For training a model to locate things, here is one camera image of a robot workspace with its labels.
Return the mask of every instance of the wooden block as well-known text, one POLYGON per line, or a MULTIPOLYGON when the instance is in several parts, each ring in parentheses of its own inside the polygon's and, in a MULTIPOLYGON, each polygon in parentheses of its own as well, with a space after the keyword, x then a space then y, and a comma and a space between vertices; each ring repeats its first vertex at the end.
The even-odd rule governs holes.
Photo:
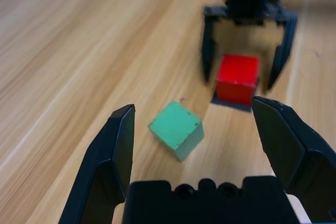
POLYGON ((148 128, 181 162, 204 137, 202 121, 177 102, 167 105, 148 128))
POLYGON ((256 92, 259 59, 241 55, 224 55, 217 75, 217 98, 251 106, 256 92))

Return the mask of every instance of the red cube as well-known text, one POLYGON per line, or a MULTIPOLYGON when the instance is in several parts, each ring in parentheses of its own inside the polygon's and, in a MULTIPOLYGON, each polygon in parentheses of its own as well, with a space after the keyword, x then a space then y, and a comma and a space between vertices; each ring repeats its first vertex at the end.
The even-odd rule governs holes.
POLYGON ((217 75, 217 98, 251 105, 256 92, 259 59, 242 55, 224 55, 217 75))

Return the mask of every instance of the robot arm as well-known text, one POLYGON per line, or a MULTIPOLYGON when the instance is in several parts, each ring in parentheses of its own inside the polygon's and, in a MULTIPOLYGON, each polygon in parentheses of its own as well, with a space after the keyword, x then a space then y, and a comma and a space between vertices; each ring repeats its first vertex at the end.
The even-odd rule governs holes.
POLYGON ((298 15, 285 10, 279 0, 226 0, 226 6, 204 8, 204 33, 202 64, 205 80, 208 81, 215 57, 214 25, 220 19, 232 20, 236 25, 262 26, 264 21, 273 20, 284 27, 282 44, 277 47, 269 74, 267 89, 271 89, 290 56, 295 36, 298 15))
POLYGON ((132 167, 134 106, 108 119, 89 146, 60 224, 111 224, 127 201, 123 223, 299 223, 285 192, 298 197, 313 222, 336 220, 336 153, 295 111, 254 97, 253 112, 263 149, 276 174, 247 177, 242 187, 216 188, 202 179, 198 190, 167 181, 135 182, 132 167))

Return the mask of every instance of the wood grain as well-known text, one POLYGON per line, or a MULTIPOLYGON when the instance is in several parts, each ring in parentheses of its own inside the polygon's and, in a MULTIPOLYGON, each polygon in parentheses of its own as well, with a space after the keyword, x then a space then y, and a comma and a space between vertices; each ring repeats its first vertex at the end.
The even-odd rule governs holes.
MULTIPOLYGON (((271 174, 253 115, 210 104, 214 82, 202 81, 202 6, 222 2, 0 0, 0 223, 58 223, 86 148, 127 103, 137 109, 132 181, 240 185, 271 174), (183 163, 147 128, 180 99, 205 131, 183 163)), ((284 2, 300 24, 291 61, 266 95, 293 106, 336 148, 336 0, 284 2)), ((223 22, 216 38, 218 61, 225 52, 260 55, 263 77, 281 31, 223 22)))

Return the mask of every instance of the wooden table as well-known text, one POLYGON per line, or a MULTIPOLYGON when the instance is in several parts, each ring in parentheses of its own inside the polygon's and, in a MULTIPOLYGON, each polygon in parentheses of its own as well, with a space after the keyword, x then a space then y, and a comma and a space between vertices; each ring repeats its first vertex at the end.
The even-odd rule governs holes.
MULTIPOLYGON (((214 83, 202 82, 202 6, 222 1, 0 0, 0 223, 57 223, 86 148, 128 103, 137 109, 132 181, 240 185, 271 174, 253 115, 210 104, 214 83), (183 163, 147 128, 172 100, 204 124, 205 138, 183 163)), ((284 2, 300 24, 267 96, 336 148, 336 0, 284 2)), ((217 28, 218 55, 257 54, 269 67, 281 38, 274 25, 217 28)))

